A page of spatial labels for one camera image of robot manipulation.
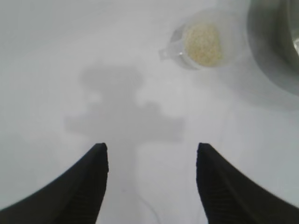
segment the white countertop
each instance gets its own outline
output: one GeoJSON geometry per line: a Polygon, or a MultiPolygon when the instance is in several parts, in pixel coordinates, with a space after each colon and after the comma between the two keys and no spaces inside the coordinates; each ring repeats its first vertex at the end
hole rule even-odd
{"type": "MultiPolygon", "coordinates": [[[[250,2],[231,2],[221,4],[242,12],[246,26],[250,2]]],[[[262,38],[248,35],[241,58],[221,69],[159,58],[179,24],[216,4],[1,1],[0,208],[97,142],[107,143],[110,165],[101,224],[205,223],[199,142],[299,206],[297,79],[286,80],[281,61],[264,56],[262,38]]]]}

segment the white floor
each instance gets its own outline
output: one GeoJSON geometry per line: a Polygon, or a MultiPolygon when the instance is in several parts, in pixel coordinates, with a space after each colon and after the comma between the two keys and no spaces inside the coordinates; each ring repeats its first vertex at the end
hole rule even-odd
{"type": "MultiPolygon", "coordinates": [[[[217,4],[0,1],[0,208],[96,142],[107,143],[110,165],[101,224],[206,223],[199,142],[299,206],[298,80],[268,57],[262,37],[247,32],[240,59],[221,69],[159,58],[187,17],[217,4]]],[[[220,5],[250,26],[249,0],[220,5]]]]}

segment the clear plastic container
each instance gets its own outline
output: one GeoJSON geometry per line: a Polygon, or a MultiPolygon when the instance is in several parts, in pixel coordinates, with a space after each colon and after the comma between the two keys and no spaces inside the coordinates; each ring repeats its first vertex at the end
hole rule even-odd
{"type": "Polygon", "coordinates": [[[193,69],[207,68],[192,60],[184,46],[188,29],[197,24],[213,24],[218,30],[222,59],[213,67],[226,65],[240,55],[245,45],[245,38],[244,28],[241,27],[238,16],[234,12],[213,8],[192,16],[184,25],[181,40],[171,42],[166,49],[159,52],[161,60],[182,57],[184,62],[193,69]]]}

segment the cup handle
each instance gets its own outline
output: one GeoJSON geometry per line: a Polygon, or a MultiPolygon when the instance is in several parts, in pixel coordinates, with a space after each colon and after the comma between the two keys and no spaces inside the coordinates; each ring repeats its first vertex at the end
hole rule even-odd
{"type": "Polygon", "coordinates": [[[184,43],[183,40],[172,42],[168,44],[165,49],[159,51],[160,60],[164,61],[167,59],[175,58],[183,55],[184,52],[184,43]]]}

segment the rice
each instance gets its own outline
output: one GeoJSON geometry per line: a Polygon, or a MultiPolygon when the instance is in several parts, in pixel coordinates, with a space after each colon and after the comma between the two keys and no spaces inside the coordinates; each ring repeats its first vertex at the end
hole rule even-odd
{"type": "Polygon", "coordinates": [[[213,24],[199,23],[189,27],[184,45],[187,55],[200,65],[213,67],[222,59],[219,32],[213,24]]]}

